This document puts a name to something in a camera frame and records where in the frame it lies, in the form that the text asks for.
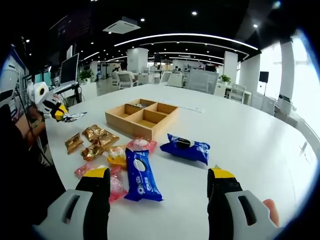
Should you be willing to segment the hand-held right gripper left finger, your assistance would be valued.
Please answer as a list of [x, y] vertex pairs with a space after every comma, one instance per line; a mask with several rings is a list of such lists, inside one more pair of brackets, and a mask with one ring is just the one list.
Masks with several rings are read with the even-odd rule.
[[108, 167], [86, 172], [48, 208], [33, 229], [38, 240], [106, 240], [110, 212], [111, 174]]

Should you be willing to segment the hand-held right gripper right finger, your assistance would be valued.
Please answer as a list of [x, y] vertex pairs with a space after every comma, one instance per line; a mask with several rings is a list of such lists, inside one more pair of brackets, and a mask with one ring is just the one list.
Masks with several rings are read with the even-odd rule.
[[272, 240], [280, 233], [270, 209], [227, 170], [208, 169], [207, 197], [210, 240]]

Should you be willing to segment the person's left hand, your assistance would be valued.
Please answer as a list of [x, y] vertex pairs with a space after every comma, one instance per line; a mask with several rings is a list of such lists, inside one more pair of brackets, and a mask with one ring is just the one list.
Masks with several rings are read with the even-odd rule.
[[34, 104], [28, 108], [28, 116], [33, 129], [45, 122], [44, 114]]

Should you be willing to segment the person's right hand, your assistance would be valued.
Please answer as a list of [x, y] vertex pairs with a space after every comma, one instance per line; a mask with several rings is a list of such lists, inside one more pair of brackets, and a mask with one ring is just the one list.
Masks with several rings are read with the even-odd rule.
[[269, 209], [269, 218], [279, 228], [280, 217], [275, 202], [272, 199], [266, 199], [263, 204]]

